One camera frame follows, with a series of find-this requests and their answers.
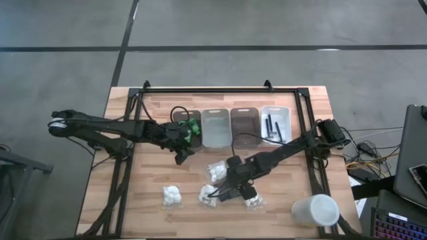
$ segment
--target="plastic bin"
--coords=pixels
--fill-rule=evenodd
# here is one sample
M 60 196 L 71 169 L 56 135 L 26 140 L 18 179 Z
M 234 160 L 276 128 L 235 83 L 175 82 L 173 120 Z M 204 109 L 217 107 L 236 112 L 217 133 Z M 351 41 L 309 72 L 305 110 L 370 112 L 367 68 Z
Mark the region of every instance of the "plastic bin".
M 232 144 L 232 128 L 227 109 L 201 112 L 202 143 L 206 149 L 225 149 Z
M 233 138 L 239 133 L 250 133 L 256 136 L 261 135 L 260 112 L 254 107 L 235 108 L 230 112 L 232 122 Z M 239 135 L 234 140 L 236 149 L 256 148 L 261 143 L 261 139 L 250 135 Z
M 279 125 L 280 133 L 282 134 L 282 142 L 287 143 L 292 141 L 292 131 L 291 131 L 291 113 L 287 107 L 280 106 L 263 106 L 261 108 L 261 136 L 266 138 L 268 137 L 266 119 L 268 115 L 271 115 L 272 118 L 272 127 L 273 132 L 270 133 L 270 140 L 280 141 L 278 131 L 276 129 L 276 122 Z M 277 143 L 270 143 L 269 141 L 264 140 L 266 143 L 272 145 L 279 145 Z
M 188 110 L 189 117 L 193 117 L 200 128 L 200 135 L 193 134 L 191 136 L 191 150 L 200 151 L 201 149 L 201 138 L 203 135 L 203 129 L 201 128 L 201 115 L 197 110 Z M 185 111 L 176 111 L 173 113 L 173 121 L 187 121 L 187 113 Z

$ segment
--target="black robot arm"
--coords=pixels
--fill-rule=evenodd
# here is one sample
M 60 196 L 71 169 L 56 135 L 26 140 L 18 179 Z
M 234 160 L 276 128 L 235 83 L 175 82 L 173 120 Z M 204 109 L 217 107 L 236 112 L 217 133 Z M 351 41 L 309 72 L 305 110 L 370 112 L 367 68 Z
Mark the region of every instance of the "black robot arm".
M 251 199 L 257 195 L 251 184 L 253 180 L 270 173 L 280 161 L 308 149 L 313 151 L 314 156 L 325 159 L 330 154 L 331 148 L 346 145 L 349 142 L 350 140 L 346 139 L 335 120 L 327 119 L 316 122 L 310 131 L 303 133 L 297 139 L 273 151 L 256 153 L 244 159 L 244 163 L 239 156 L 230 157 L 227 159 L 227 177 L 220 187 L 220 195 L 224 196 L 224 191 L 232 190 L 237 191 L 245 200 Z
M 185 140 L 189 134 L 187 125 L 178 123 L 156 123 L 154 120 L 104 119 L 89 116 L 74 110 L 55 111 L 48 124 L 49 132 L 56 137 L 76 137 L 87 142 L 90 147 L 102 147 L 115 157 L 127 157 L 127 141 L 134 143 L 151 143 L 162 149 L 175 151 L 175 162 L 181 165 L 189 155 L 191 144 Z M 103 133 L 120 135 L 118 138 L 107 137 Z

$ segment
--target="wooden tabletop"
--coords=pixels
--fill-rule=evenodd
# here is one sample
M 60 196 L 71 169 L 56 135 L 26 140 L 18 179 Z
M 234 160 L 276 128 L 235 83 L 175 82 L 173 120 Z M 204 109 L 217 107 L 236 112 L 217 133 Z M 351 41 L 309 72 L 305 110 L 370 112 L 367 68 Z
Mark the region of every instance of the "wooden tabletop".
M 333 118 L 326 87 L 308 88 L 315 119 Z M 105 111 L 106 118 L 116 118 L 124 114 L 128 89 L 111 89 Z M 292 138 L 295 139 L 301 134 L 296 103 L 291 93 L 155 93 L 145 94 L 143 100 L 149 114 L 160 123 L 170 121 L 169 112 L 176 105 L 199 111 L 216 108 L 226 108 L 230 111 L 237 107 L 256 107 L 260 111 L 264 105 L 284 106 L 291 111 Z M 146 119 L 143 111 L 141 119 Z M 247 157 L 259 150 L 269 151 L 274 148 L 276 147 L 263 143 L 254 150 L 236 150 L 236 154 Z M 200 189 L 207 183 L 206 165 L 226 160 L 232 155 L 231 151 L 208 153 L 201 150 L 180 166 L 175 164 L 174 155 L 148 143 L 135 145 L 122 237 L 318 236 L 315 227 L 300 227 L 291 220 L 292 203 L 311 195 L 304 153 L 282 161 L 269 175 L 255 180 L 257 191 L 266 201 L 263 208 L 255 211 L 248 211 L 242 198 L 219 203 L 215 209 L 210 209 L 198 201 Z M 105 152 L 98 152 L 94 163 L 106 157 Z M 331 157 L 328 160 L 326 172 L 332 197 L 343 217 L 355 230 L 360 231 L 344 161 L 340 157 Z M 113 162 L 114 160 L 109 160 L 91 172 L 77 233 L 88 229 L 105 207 Z M 182 208 L 162 208 L 162 188 L 168 185 L 179 187 Z M 112 226 L 115 226 L 116 214 L 117 211 L 114 211 Z

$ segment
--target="cup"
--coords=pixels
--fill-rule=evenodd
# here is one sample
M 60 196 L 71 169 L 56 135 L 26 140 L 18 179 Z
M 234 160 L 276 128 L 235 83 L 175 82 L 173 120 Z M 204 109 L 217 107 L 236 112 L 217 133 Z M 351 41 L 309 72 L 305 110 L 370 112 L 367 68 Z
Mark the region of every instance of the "cup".
M 292 220 L 300 225 L 329 227 L 340 217 L 336 202 L 325 194 L 296 201 L 291 208 Z

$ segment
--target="keyboard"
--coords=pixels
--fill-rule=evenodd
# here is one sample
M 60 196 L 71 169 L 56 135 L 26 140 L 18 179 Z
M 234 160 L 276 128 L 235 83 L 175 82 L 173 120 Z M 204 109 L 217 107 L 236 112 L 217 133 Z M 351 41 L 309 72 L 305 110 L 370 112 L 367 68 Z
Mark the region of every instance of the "keyboard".
M 427 240 L 427 227 L 406 217 L 372 208 L 372 236 L 383 239 Z

